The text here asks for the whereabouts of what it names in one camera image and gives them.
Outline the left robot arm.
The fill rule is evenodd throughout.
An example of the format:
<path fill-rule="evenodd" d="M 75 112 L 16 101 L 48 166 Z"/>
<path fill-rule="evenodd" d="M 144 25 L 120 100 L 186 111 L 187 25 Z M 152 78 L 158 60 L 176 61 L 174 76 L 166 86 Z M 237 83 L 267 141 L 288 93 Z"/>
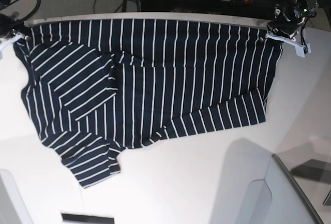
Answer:
<path fill-rule="evenodd" d="M 275 18 L 267 24 L 267 29 L 285 38 L 302 32 L 318 8 L 317 0 L 275 0 L 275 3 Z"/>

